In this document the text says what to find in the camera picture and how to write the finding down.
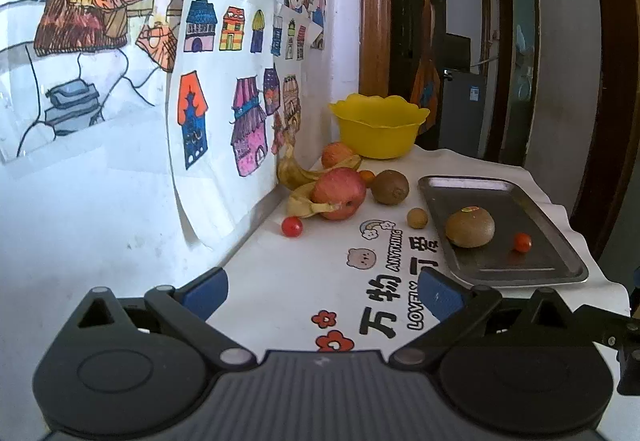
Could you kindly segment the metal baking tray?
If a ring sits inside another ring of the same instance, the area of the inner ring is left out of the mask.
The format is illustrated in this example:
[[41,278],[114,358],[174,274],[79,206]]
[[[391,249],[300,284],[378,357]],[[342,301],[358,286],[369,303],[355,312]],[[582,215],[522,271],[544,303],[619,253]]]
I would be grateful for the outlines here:
[[[580,283],[585,262],[550,218],[521,187],[510,181],[474,176],[427,175],[419,180],[432,222],[442,244],[446,267],[469,285],[496,288]],[[456,211],[478,206],[494,218],[494,238],[465,249],[449,242],[447,219]],[[533,239],[529,253],[513,250],[516,233]]]

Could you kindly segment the kiwi with sticker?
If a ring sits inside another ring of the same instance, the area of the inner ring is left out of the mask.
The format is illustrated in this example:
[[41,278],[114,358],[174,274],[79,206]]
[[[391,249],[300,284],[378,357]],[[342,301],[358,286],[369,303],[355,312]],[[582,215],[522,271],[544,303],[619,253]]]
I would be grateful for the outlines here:
[[478,206],[464,207],[453,213],[445,223],[450,243],[465,249],[483,247],[494,238],[496,224],[491,214]]

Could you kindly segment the small tan longan fruit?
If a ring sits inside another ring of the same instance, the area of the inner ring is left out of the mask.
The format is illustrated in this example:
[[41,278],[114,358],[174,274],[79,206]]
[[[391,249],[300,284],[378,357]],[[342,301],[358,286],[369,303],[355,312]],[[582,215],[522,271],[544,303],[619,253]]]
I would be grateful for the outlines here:
[[412,208],[408,211],[406,220],[413,230],[422,230],[427,226],[428,214],[422,208]]

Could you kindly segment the yellow plastic colander bowl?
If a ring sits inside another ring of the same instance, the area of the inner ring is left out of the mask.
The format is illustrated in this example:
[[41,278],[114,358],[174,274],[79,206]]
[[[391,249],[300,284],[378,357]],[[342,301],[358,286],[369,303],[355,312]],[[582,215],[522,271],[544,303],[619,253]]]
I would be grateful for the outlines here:
[[404,157],[413,148],[420,127],[431,111],[403,97],[349,94],[331,103],[340,141],[364,158]]

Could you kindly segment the brown kiwi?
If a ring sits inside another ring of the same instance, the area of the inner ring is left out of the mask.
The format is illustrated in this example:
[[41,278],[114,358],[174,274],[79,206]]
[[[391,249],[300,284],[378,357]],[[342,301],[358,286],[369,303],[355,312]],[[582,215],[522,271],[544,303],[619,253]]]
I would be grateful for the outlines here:
[[384,170],[375,175],[370,190],[373,198],[382,205],[396,206],[409,195],[409,182],[396,170]]

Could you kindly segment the cherry tomato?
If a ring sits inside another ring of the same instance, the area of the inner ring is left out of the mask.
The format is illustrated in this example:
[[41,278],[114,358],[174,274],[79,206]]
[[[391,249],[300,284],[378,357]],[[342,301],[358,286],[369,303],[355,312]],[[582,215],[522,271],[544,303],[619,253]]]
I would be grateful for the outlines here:
[[533,247],[533,239],[526,233],[516,233],[513,237],[513,250],[521,255],[529,253]]
[[290,239],[295,239],[304,231],[303,221],[297,216],[287,216],[281,223],[282,234]]

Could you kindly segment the colourful houses drawing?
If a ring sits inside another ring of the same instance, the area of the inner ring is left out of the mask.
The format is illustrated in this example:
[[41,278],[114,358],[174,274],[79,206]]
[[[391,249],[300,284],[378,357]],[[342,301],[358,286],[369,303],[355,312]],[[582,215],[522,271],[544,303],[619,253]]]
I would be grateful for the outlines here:
[[167,112],[172,177],[213,247],[278,184],[302,123],[304,71],[321,28],[277,0],[184,0]]

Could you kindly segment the small orange-red apple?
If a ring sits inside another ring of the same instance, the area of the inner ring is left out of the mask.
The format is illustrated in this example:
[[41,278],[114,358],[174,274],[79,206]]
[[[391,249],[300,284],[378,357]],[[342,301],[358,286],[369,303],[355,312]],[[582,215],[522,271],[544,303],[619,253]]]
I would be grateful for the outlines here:
[[324,169],[329,169],[341,161],[355,155],[355,152],[342,142],[333,142],[322,149],[321,164]]

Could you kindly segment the boy with fan drawing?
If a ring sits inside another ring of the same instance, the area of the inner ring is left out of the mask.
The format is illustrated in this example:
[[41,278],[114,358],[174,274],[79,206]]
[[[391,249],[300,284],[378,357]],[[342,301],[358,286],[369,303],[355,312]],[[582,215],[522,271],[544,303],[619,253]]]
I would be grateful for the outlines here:
[[181,52],[230,50],[207,0],[1,0],[1,158],[163,101]]

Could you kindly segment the white printed tablecloth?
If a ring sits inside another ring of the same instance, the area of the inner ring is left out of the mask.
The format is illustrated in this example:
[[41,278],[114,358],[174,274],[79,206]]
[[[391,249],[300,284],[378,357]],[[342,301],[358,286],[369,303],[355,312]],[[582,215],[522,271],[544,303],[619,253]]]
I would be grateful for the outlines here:
[[263,357],[268,350],[378,350],[384,355],[435,326],[418,296],[420,268],[448,271],[444,241],[435,227],[413,230],[407,212],[423,204],[418,182],[425,175],[481,176],[521,187],[550,216],[587,265],[578,284],[556,290],[570,309],[587,303],[629,312],[623,285],[609,281],[591,258],[585,239],[570,231],[566,211],[552,204],[533,177],[519,167],[491,164],[448,150],[415,148],[395,161],[372,161],[367,169],[393,169],[410,183],[400,205],[367,198],[345,221],[315,216],[294,239],[281,223],[280,204],[224,267],[228,297],[207,323]]

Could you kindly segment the grey washing machine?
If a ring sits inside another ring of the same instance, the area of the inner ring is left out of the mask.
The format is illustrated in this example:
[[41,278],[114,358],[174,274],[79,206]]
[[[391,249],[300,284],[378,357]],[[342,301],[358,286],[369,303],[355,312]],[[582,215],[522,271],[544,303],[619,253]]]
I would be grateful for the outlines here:
[[486,81],[471,71],[471,39],[445,34],[442,44],[442,109],[438,145],[477,157],[484,119]]

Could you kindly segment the large red apple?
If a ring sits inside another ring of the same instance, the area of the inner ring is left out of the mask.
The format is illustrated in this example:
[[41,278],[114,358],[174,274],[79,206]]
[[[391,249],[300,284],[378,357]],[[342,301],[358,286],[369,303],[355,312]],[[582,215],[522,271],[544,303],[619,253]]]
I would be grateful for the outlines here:
[[347,167],[326,172],[314,184],[311,200],[316,204],[338,206],[333,211],[323,211],[320,216],[333,221],[343,221],[353,216],[367,196],[367,187],[360,174]]

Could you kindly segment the small orange tangerine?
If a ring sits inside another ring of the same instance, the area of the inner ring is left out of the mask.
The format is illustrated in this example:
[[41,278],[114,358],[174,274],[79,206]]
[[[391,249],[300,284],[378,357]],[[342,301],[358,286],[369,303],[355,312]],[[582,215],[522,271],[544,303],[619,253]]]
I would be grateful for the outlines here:
[[370,170],[359,170],[358,174],[365,186],[370,186],[375,179],[375,174]]

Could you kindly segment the yellow banana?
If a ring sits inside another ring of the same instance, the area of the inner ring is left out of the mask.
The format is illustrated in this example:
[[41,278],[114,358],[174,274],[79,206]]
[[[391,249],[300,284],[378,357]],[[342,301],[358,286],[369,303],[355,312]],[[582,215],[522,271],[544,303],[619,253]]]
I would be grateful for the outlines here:
[[286,214],[309,219],[312,216],[329,216],[345,207],[343,201],[320,193],[317,185],[318,182],[308,183],[293,190],[286,201]]
[[297,190],[305,184],[317,182],[322,175],[337,168],[349,168],[357,171],[361,163],[362,158],[355,154],[328,169],[306,170],[300,167],[295,158],[295,147],[291,143],[286,143],[283,146],[283,154],[278,159],[277,177],[288,190]]

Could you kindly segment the dark door with lady poster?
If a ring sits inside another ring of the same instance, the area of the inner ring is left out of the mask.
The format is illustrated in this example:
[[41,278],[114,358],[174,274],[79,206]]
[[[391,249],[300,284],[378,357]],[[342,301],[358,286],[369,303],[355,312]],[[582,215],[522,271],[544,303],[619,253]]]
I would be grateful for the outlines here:
[[390,80],[388,92],[430,111],[416,145],[437,147],[438,105],[442,97],[442,49],[446,0],[390,0]]

